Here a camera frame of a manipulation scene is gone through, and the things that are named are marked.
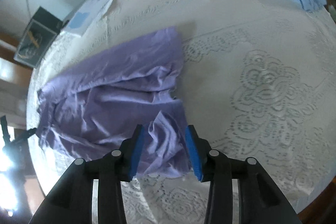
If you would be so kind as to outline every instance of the white tablecloth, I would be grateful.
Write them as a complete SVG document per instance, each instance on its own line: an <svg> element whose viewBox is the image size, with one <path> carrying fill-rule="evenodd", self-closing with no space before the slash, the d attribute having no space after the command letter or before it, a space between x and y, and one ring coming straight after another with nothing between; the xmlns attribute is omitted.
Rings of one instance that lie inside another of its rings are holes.
<svg viewBox="0 0 336 224"><path fill-rule="evenodd" d="M307 13L292 0L114 0L84 37L59 36L34 70L28 128L39 123L37 90L60 71L172 25L184 40L175 96L184 102L188 123L229 157L257 158L301 211L336 172L336 32L324 9ZM29 146L47 194L73 159L41 149L37 137ZM203 223L208 188L193 174L124 183L127 220ZM237 192L235 183L234 223Z"/></svg>

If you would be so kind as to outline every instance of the silver screw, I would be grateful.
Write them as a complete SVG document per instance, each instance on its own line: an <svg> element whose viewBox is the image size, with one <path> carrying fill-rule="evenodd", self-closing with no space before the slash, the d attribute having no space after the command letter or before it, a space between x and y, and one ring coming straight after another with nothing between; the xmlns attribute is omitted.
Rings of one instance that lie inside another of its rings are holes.
<svg viewBox="0 0 336 224"><path fill-rule="evenodd" d="M81 165L83 162L84 162L84 160L82 158L77 158L74 161L75 165Z"/></svg>
<svg viewBox="0 0 336 224"><path fill-rule="evenodd" d="M210 156L217 157L219 155L219 152L217 150L210 150L209 152Z"/></svg>
<svg viewBox="0 0 336 224"><path fill-rule="evenodd" d="M112 156L113 157L119 157L121 155L121 151L120 150L113 150L112 151Z"/></svg>
<svg viewBox="0 0 336 224"><path fill-rule="evenodd" d="M255 158L248 158L247 163L254 165L257 163L257 160Z"/></svg>

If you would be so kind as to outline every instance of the table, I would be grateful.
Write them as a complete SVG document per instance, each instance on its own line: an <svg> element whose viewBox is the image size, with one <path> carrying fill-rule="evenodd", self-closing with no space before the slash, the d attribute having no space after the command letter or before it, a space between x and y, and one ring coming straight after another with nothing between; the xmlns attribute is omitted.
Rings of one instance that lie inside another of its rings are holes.
<svg viewBox="0 0 336 224"><path fill-rule="evenodd" d="M301 211L336 174L336 28L325 9L307 13L292 0L114 0L82 38L60 35L34 70L27 127L38 126L36 92L49 79L172 25L185 55L174 95L183 100L188 123L227 156L257 158ZM36 136L29 146L47 194L73 158L40 148ZM203 223L208 189L192 173L123 183L128 223ZM96 199L95 192L94 221Z"/></svg>

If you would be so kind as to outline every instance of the purple fabric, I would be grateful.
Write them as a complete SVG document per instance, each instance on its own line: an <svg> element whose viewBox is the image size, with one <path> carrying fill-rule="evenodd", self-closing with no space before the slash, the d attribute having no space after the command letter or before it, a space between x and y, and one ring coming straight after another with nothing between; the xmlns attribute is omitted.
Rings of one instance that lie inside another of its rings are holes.
<svg viewBox="0 0 336 224"><path fill-rule="evenodd" d="M122 43L48 82L38 91L41 146L85 160L101 158L145 125L138 175L180 177L190 170L180 100L169 94L183 66L174 27Z"/></svg>

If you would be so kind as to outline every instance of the black box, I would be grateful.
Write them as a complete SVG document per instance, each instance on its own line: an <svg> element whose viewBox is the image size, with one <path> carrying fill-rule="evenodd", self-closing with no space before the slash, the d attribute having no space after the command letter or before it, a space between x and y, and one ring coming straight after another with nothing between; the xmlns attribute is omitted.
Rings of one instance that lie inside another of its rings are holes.
<svg viewBox="0 0 336 224"><path fill-rule="evenodd" d="M14 60L29 67L36 68L51 43L60 33L63 22L42 7L38 8L30 20Z"/></svg>

